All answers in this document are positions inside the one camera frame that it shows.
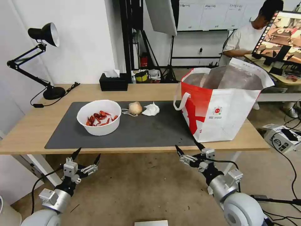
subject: black desk lamp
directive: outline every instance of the black desk lamp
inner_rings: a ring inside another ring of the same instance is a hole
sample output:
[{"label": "black desk lamp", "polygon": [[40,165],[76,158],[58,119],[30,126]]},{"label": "black desk lamp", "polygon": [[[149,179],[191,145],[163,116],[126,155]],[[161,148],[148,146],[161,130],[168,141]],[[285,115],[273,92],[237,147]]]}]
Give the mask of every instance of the black desk lamp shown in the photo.
[{"label": "black desk lamp", "polygon": [[[42,84],[43,86],[45,86],[47,88],[45,90],[45,92],[43,93],[43,96],[45,99],[54,100],[54,99],[63,97],[65,95],[66,91],[62,87],[54,87],[50,84],[50,82],[48,82],[44,79],[41,79],[39,77],[33,76],[32,74],[30,74],[27,71],[24,71],[23,69],[20,68],[20,66],[22,64],[26,63],[27,61],[31,60],[32,58],[35,58],[36,56],[38,56],[41,53],[46,51],[47,45],[45,43],[43,43],[42,40],[45,40],[50,45],[59,47],[60,40],[59,40],[59,36],[58,36],[58,33],[57,33],[54,23],[48,23],[42,29],[29,28],[28,34],[31,38],[35,39],[40,44],[38,44],[33,49],[27,51],[26,53],[22,54],[21,56],[8,61],[7,66],[9,66],[10,68],[26,75],[27,77],[29,77],[29,78],[35,80],[36,82]],[[36,49],[40,49],[41,51],[31,57],[21,58]]]}]

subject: white t-shirt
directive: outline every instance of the white t-shirt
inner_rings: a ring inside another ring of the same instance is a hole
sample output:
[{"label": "white t-shirt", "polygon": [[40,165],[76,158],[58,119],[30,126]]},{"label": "white t-shirt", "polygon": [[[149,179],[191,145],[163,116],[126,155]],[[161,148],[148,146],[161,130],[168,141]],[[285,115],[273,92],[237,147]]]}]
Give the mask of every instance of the white t-shirt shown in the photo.
[{"label": "white t-shirt", "polygon": [[[233,32],[233,34],[228,39],[223,52],[229,50],[252,51],[257,45],[257,42],[259,41],[264,30],[264,28],[261,30],[254,29],[251,22],[248,23],[244,27],[241,27]],[[237,59],[244,60],[244,57],[237,57]],[[219,65],[228,65],[230,60],[231,59],[229,57],[222,55],[219,61]]]}]

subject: desk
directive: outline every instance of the desk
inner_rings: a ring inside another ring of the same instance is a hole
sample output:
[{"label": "desk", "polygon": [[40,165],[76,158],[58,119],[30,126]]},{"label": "desk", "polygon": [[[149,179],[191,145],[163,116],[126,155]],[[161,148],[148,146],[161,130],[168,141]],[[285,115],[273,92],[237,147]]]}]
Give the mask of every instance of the desk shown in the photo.
[{"label": "desk", "polygon": [[[94,101],[110,99],[114,101],[173,100],[178,84],[129,84],[128,91],[102,92],[99,84],[81,84],[67,96],[52,106],[33,108],[12,131],[0,142],[0,154],[26,154],[43,174],[53,169],[42,154],[70,154],[74,149],[44,149],[70,104],[75,101]],[[65,89],[71,85],[58,85]],[[42,99],[43,104],[51,101]],[[233,141],[211,142],[204,144],[217,151],[234,151],[232,160],[236,160],[241,151],[262,151],[270,147],[246,120]],[[196,146],[181,147],[184,151],[196,151]],[[140,148],[92,148],[82,149],[84,153],[165,153],[174,152],[175,147],[140,147]],[[52,184],[61,183],[56,174],[48,176]]]},{"label": "desk", "polygon": [[[260,58],[256,59],[252,57],[252,55],[245,55],[245,59],[254,64],[257,65],[258,67],[261,67],[264,69],[266,72],[270,72],[272,66],[267,66],[264,65],[264,60],[265,58]],[[291,80],[286,79],[283,76],[276,75],[269,73],[269,75],[272,77],[272,79],[280,82],[281,85],[288,86],[288,91],[287,93],[262,93],[258,97],[258,102],[266,102],[266,101],[299,101],[301,99],[301,93],[294,93],[293,91],[295,90],[296,86],[301,85],[301,78],[298,79],[296,82],[293,82]]]}]

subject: crumpled tissue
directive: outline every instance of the crumpled tissue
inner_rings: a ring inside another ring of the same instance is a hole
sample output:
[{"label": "crumpled tissue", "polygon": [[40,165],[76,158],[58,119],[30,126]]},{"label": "crumpled tissue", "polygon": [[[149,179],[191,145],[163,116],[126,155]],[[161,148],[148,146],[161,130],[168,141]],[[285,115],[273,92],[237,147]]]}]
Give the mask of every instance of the crumpled tissue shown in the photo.
[{"label": "crumpled tissue", "polygon": [[104,71],[104,74],[107,78],[118,78],[120,71],[117,69],[111,70],[111,71]]},{"label": "crumpled tissue", "polygon": [[146,116],[155,116],[160,112],[160,108],[157,105],[155,105],[155,102],[145,106],[145,108],[146,110],[143,111],[142,114]]}]

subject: red crayfish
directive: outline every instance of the red crayfish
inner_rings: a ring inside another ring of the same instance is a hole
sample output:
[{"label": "red crayfish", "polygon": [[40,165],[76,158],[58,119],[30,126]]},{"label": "red crayfish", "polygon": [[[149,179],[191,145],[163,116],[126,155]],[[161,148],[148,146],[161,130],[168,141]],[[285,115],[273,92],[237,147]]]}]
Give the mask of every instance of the red crayfish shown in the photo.
[{"label": "red crayfish", "polygon": [[[110,116],[110,117],[108,117],[108,119],[105,123],[102,123],[101,120],[106,119],[107,116]],[[94,113],[92,116],[88,117],[86,125],[87,126],[104,126],[106,124],[109,124],[110,118],[111,118],[111,121],[114,121],[118,118],[118,116],[114,116],[114,118],[112,118],[111,114],[104,112],[104,111],[99,111],[99,113]]]}]

